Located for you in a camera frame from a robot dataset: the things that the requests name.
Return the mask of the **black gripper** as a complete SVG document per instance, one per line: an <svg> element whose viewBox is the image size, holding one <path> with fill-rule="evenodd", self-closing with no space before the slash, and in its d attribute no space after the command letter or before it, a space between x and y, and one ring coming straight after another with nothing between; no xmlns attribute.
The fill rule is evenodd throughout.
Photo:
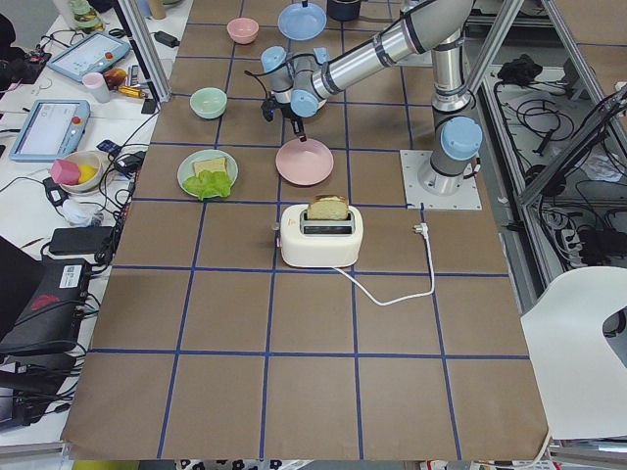
<svg viewBox="0 0 627 470"><path fill-rule="evenodd" d="M290 105L283 106L283 117L290 122L294 135L298 137L301 142L306 142L307 134L305 132L303 120L300 116L293 112Z"/></svg>

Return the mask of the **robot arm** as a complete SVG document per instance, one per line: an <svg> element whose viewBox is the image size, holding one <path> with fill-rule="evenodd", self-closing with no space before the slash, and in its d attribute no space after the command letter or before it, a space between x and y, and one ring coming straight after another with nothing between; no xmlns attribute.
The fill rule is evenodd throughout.
<svg viewBox="0 0 627 470"><path fill-rule="evenodd" d="M464 115L472 92L463 78L462 30L472 8L471 1L418 1L385 29L334 58L324 47L304 52L282 46L265 49L262 75L269 78L270 89L261 105L264 119L272 121L281 112L294 134L306 141L304 120L314 117L328 99L425 53L432 59L434 124L439 127L447 118Z"/></svg>

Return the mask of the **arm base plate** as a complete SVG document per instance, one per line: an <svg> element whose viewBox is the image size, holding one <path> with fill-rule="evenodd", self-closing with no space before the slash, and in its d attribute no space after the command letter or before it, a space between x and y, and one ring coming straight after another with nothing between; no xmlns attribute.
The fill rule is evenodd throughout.
<svg viewBox="0 0 627 470"><path fill-rule="evenodd" d="M431 151L401 150L401 170L408 209L481 211L482 205L471 164L462 174L445 176L431 165Z"/></svg>

